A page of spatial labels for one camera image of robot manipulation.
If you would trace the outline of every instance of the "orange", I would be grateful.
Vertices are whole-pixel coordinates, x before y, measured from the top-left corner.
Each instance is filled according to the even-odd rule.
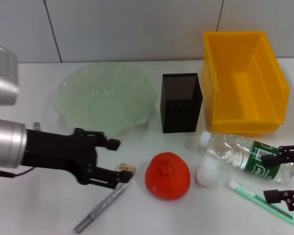
[[[160,153],[150,162],[145,173],[145,185],[154,195],[174,200],[183,196],[191,183],[186,163],[174,153]]]

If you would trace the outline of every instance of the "pen holder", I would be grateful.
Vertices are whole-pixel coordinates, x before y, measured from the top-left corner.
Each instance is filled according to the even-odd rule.
[[[196,131],[201,103],[197,73],[164,74],[160,105],[163,133]]]

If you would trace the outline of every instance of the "storage bin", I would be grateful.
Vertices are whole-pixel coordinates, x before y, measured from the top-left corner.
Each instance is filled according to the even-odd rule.
[[[264,32],[204,32],[205,114],[218,133],[260,134],[284,122],[290,88]]]

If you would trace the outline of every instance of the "cotton ball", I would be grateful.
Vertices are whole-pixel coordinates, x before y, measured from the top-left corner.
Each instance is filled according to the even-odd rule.
[[[220,176],[220,162],[205,156],[196,170],[198,183],[205,186],[213,186],[218,183]]]

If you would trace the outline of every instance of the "table surface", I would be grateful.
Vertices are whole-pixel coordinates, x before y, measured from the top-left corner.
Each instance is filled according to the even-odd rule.
[[[285,124],[275,132],[257,138],[274,146],[294,144],[294,59],[279,59],[289,81],[291,95]],[[42,130],[68,134],[63,119],[53,111],[58,85],[73,71],[89,63],[20,64],[20,95],[13,107],[0,107],[0,118],[41,123]],[[135,165],[133,180],[124,194],[82,234],[84,235],[190,235],[190,234],[293,234],[294,226],[251,203],[224,186],[230,179],[262,194],[268,189],[294,189],[245,172],[225,168],[218,187],[201,187],[192,177],[189,191],[179,200],[155,198],[145,188],[149,161],[161,152],[173,152],[184,159],[194,175],[200,155],[194,140],[206,129],[203,111],[196,133],[163,134],[160,120],[162,74],[198,72],[202,61],[129,62],[150,77],[158,100],[150,119],[116,136],[118,151],[98,148],[98,166],[114,169],[120,162]],[[13,172],[22,172],[21,166]],[[15,179],[0,178],[0,235],[67,235],[111,190],[82,186],[68,172],[37,168]]]

